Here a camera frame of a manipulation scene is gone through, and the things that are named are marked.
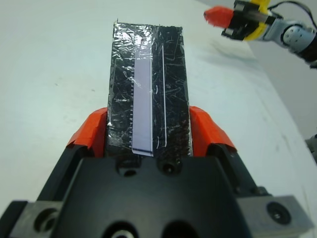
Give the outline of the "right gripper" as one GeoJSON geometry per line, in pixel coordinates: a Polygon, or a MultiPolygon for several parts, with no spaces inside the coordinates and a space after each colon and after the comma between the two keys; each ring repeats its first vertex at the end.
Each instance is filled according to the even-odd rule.
{"type": "Polygon", "coordinates": [[[276,19],[282,16],[268,9],[268,0],[236,0],[233,10],[214,6],[204,12],[205,20],[215,27],[226,27],[221,35],[232,40],[252,41],[261,38],[276,19]]]}

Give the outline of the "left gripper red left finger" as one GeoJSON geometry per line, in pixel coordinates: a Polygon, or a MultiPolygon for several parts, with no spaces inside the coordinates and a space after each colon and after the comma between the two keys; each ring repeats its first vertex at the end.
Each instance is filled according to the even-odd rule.
{"type": "Polygon", "coordinates": [[[104,156],[107,108],[92,112],[72,135],[38,196],[39,201],[62,201],[81,159],[104,156]]]}

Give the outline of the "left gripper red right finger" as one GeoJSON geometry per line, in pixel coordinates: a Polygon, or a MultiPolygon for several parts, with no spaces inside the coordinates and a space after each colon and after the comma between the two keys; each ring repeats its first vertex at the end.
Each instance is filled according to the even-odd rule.
{"type": "Polygon", "coordinates": [[[256,185],[233,142],[207,112],[191,106],[190,120],[194,156],[217,158],[236,197],[269,195],[256,185]]]}

